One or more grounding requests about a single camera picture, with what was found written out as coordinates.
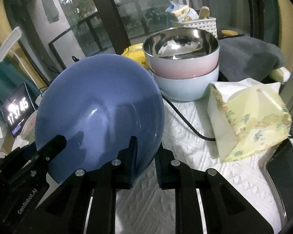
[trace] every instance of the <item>stacked bowls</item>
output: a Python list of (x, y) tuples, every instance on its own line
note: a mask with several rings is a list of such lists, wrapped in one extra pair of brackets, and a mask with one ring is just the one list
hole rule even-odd
[(203, 96), (219, 74), (219, 41), (196, 28), (170, 28), (147, 38), (143, 51), (162, 93), (179, 101)]
[(92, 171), (117, 158), (138, 138), (138, 177), (154, 158), (162, 140), (164, 106), (150, 74), (132, 59), (98, 54), (65, 69), (43, 95), (35, 126), (41, 149), (56, 135), (67, 143), (48, 165), (62, 183), (77, 169)]

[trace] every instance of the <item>curtain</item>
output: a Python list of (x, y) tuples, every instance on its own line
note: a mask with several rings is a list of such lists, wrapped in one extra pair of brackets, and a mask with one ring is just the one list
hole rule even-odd
[(40, 94), (35, 84), (22, 74), (7, 58), (0, 62), (0, 120), (3, 120), (1, 113), (2, 105), (22, 82), (26, 83), (30, 97), (35, 102)]

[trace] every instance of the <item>white basket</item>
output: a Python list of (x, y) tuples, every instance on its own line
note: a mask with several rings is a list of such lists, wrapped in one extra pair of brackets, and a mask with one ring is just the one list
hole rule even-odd
[(173, 27), (192, 27), (210, 32), (217, 38), (216, 18), (209, 17), (208, 19), (196, 19), (186, 22), (172, 21)]

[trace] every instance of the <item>pink bowl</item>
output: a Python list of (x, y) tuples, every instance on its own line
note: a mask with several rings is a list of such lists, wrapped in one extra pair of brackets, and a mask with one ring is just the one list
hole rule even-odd
[[(188, 45), (187, 51), (176, 50), (179, 54), (173, 55), (174, 49), (184, 48), (185, 44)], [(192, 46), (196, 44), (200, 44), (201, 48), (191, 52)], [(166, 56), (159, 55), (163, 47), (168, 53)], [(219, 41), (204, 30), (170, 28), (146, 39), (143, 51), (148, 65), (156, 75), (168, 79), (189, 79), (206, 75), (217, 66)]]

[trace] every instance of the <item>plastic bag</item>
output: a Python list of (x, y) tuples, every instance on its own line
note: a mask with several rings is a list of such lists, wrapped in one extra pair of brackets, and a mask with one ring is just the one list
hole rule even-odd
[(288, 137), (292, 119), (278, 94), (280, 83), (247, 78), (213, 85), (207, 112), (222, 162), (249, 157)]

